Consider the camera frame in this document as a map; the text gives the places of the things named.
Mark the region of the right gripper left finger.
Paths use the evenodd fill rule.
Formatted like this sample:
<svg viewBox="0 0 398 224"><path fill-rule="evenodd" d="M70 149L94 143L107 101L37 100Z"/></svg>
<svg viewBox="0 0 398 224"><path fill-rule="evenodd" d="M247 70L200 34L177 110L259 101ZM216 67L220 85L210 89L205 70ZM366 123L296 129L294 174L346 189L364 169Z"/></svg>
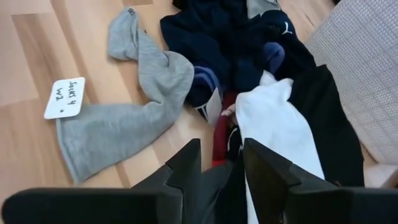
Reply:
<svg viewBox="0 0 398 224"><path fill-rule="evenodd" d="M196 223L198 193L201 184L201 142L192 139L165 164L131 188L137 196L151 202L144 219L150 223Z"/></svg>

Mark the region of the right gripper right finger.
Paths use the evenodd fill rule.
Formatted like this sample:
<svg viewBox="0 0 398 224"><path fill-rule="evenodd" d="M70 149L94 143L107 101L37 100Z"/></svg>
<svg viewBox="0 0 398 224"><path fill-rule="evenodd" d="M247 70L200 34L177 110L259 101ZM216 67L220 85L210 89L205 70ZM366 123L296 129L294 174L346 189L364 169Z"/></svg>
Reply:
<svg viewBox="0 0 398 224"><path fill-rule="evenodd" d="M296 166L255 139L245 139L244 170L259 223L283 223L289 189L321 178Z"/></svg>

